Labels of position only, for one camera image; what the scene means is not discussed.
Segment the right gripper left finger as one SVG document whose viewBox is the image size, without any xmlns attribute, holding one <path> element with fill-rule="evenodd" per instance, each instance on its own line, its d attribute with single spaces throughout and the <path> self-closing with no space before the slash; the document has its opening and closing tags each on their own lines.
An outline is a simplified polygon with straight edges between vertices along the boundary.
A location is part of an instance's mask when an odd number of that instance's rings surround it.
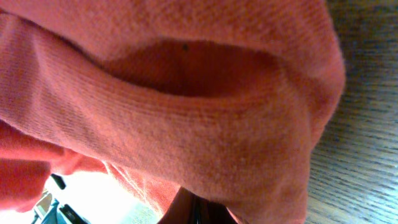
<svg viewBox="0 0 398 224">
<path fill-rule="evenodd" d="M 194 224 L 195 195 L 181 187 L 158 224 Z"/>
</svg>

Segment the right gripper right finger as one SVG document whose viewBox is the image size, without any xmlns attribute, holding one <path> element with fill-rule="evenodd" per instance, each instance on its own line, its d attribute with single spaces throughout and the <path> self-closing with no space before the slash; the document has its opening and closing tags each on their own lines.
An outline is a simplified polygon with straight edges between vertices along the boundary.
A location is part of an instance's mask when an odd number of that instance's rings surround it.
<svg viewBox="0 0 398 224">
<path fill-rule="evenodd" d="M 198 206 L 199 224 L 237 224 L 224 205 L 201 198 Z"/>
</svg>

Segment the red soccer t-shirt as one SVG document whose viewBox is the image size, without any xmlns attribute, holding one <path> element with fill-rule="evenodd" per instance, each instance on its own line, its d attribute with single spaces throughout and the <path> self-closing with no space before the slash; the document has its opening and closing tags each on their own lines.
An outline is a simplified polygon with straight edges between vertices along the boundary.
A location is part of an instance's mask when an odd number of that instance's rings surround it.
<svg viewBox="0 0 398 224">
<path fill-rule="evenodd" d="M 2 1 L 1 208 L 50 174 L 178 188 L 240 223 L 303 223 L 345 86 L 325 1 Z"/>
</svg>

